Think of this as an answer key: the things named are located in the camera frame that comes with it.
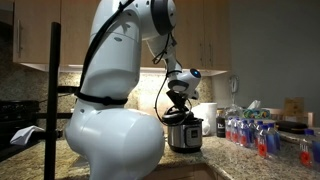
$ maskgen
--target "bottle cap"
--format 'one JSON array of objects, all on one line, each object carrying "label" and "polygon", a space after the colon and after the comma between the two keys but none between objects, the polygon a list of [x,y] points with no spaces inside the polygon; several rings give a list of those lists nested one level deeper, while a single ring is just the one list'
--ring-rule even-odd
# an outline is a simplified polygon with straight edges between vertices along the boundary
[{"label": "bottle cap", "polygon": [[305,129],[304,134],[305,135],[314,135],[314,131],[312,129]]},{"label": "bottle cap", "polygon": [[269,123],[268,127],[274,128],[274,123]]},{"label": "bottle cap", "polygon": [[268,130],[268,125],[262,125],[262,129]]}]

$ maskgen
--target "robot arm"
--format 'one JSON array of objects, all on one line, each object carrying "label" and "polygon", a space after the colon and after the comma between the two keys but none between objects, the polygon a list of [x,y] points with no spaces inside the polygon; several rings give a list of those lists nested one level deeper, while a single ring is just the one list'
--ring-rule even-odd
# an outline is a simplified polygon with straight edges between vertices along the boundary
[{"label": "robot arm", "polygon": [[182,72],[182,66],[175,56],[174,46],[177,43],[171,33],[149,39],[147,43],[155,60],[165,61],[169,89],[179,93],[184,99],[198,99],[199,94],[195,89],[201,74],[196,69]]}]

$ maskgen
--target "black stand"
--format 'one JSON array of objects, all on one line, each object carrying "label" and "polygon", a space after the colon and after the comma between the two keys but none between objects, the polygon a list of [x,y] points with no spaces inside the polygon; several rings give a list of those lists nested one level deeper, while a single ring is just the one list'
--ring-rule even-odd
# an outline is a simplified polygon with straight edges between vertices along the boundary
[{"label": "black stand", "polygon": [[54,180],[57,140],[58,70],[60,64],[61,25],[51,24],[47,126],[45,132],[44,179]]}]

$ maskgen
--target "water bottle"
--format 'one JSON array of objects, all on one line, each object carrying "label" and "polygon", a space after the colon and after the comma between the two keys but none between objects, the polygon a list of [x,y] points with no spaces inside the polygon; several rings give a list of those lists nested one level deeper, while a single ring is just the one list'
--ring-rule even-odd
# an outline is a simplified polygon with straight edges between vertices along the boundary
[{"label": "water bottle", "polygon": [[248,144],[249,144],[249,147],[254,147],[254,142],[255,142],[255,131],[256,131],[256,124],[254,123],[254,120],[251,119],[249,121],[249,141],[248,141]]},{"label": "water bottle", "polygon": [[314,131],[312,129],[304,130],[305,137],[300,141],[300,163],[305,167],[311,168],[313,165],[312,141],[314,140]]},{"label": "water bottle", "polygon": [[313,137],[312,152],[313,152],[314,169],[320,172],[320,138],[319,137]]},{"label": "water bottle", "polygon": [[262,125],[260,132],[257,134],[258,155],[267,158],[267,131],[268,126]]},{"label": "water bottle", "polygon": [[225,138],[226,129],[225,129],[225,118],[223,117],[223,111],[219,110],[216,118],[216,132],[217,137]]},{"label": "water bottle", "polygon": [[239,144],[243,147],[249,147],[249,125],[247,120],[242,120],[239,128]]},{"label": "water bottle", "polygon": [[226,139],[231,141],[231,124],[232,124],[232,117],[229,117],[226,120]]},{"label": "water bottle", "polygon": [[267,150],[270,158],[277,157],[280,151],[280,136],[279,133],[274,129],[274,123],[268,124]]},{"label": "water bottle", "polygon": [[232,129],[231,129],[231,139],[232,142],[238,144],[239,137],[238,137],[238,120],[239,118],[232,118]]},{"label": "water bottle", "polygon": [[258,135],[259,135],[260,131],[262,130],[262,125],[263,125],[263,121],[257,122],[257,127],[255,130],[255,140],[254,140],[254,144],[255,144],[256,148],[258,148]]}]

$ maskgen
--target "black stove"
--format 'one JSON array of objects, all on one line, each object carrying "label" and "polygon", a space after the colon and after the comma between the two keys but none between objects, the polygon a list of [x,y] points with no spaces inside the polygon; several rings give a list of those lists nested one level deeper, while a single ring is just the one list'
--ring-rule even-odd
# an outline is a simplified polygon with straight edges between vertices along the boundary
[{"label": "black stove", "polygon": [[10,144],[10,140],[18,130],[38,125],[39,110],[38,101],[0,101],[0,162],[38,143],[30,138],[27,145],[19,146]]}]

